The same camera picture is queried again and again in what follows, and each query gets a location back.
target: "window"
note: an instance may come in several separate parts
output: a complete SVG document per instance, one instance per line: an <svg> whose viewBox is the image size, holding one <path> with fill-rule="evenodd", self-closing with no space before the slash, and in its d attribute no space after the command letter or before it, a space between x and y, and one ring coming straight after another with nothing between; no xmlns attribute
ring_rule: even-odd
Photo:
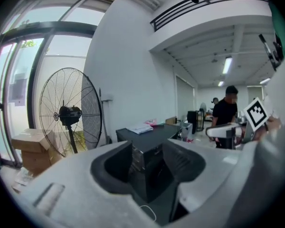
<svg viewBox="0 0 285 228"><path fill-rule="evenodd" d="M8 23L8 25L5 27L3 34L8 32L10 30L10 27L13 25L13 23L16 21L16 19L19 17L19 14L15 15L11 21Z"/></svg>
<svg viewBox="0 0 285 228"><path fill-rule="evenodd" d="M92 39L79 36L54 36L48 47L47 56L86 57Z"/></svg>
<svg viewBox="0 0 285 228"><path fill-rule="evenodd" d="M23 41L22 47L16 55L8 79L7 116L11 137L29 128L27 112L27 91L29 76L37 51L43 38Z"/></svg>
<svg viewBox="0 0 285 228"><path fill-rule="evenodd" d="M35 22L58 21L60 17L69 9L69 7L48 7L33 9L29 11L19 22L21 24L30 24Z"/></svg>
<svg viewBox="0 0 285 228"><path fill-rule="evenodd" d="M104 13L91 9L76 8L66 19L66 21L80 22L90 25L98 25Z"/></svg>

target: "person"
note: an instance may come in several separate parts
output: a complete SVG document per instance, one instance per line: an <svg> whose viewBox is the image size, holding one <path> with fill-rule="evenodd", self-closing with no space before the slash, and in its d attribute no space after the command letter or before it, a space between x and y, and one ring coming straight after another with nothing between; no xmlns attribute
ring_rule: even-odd
<svg viewBox="0 0 285 228"><path fill-rule="evenodd" d="M213 104L214 104L214 106L215 106L217 103L219 103L219 99L217 99L217 98L213 98L213 101L211 101L211 103L213 103Z"/></svg>
<svg viewBox="0 0 285 228"><path fill-rule="evenodd" d="M237 106L238 90L233 85L226 88L226 96L219 101L213 109L212 127L235 122L238 112ZM217 148L230 149L232 140L218 138L216 141Z"/></svg>

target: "white wall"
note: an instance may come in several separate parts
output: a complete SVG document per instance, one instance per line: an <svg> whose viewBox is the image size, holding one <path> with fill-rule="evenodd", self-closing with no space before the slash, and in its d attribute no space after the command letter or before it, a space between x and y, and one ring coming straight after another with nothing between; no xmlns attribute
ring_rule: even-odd
<svg viewBox="0 0 285 228"><path fill-rule="evenodd" d="M252 102L254 98L259 98L260 100L263 100L263 88L260 87L249 87L248 90L248 100L249 102Z"/></svg>
<svg viewBox="0 0 285 228"><path fill-rule="evenodd" d="M144 122L176 116L175 75L188 74L147 50L154 33L152 14L129 0L115 0L100 22L86 58L84 73L104 94L107 130L115 131Z"/></svg>
<svg viewBox="0 0 285 228"><path fill-rule="evenodd" d="M248 90L247 86L236 85L238 90L237 95L237 109L239 111L243 110L249 104L248 100ZM198 91L198 108L201 103L205 103L207 106L207 110L213 108L214 104L211 103L213 98L218 98L218 100L222 100L225 97L227 87L214 87L214 88L200 88Z"/></svg>

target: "fan motor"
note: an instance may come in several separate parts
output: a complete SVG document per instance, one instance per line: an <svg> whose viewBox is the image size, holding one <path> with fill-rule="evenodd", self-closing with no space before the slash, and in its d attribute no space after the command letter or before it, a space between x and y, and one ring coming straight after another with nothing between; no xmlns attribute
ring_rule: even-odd
<svg viewBox="0 0 285 228"><path fill-rule="evenodd" d="M82 111L77 106L62 106L59 109L59 118L63 126L71 126L79 122Z"/></svg>

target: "ceiling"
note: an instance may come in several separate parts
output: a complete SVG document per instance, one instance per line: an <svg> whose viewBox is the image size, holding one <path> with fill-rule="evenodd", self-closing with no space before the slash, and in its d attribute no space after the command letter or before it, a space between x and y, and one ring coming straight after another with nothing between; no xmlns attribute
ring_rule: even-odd
<svg viewBox="0 0 285 228"><path fill-rule="evenodd" d="M273 51L272 24L233 25L194 35L165 49L187 69L199 87L258 85L274 70L258 35L263 34ZM232 56L227 75L223 75L226 57Z"/></svg>

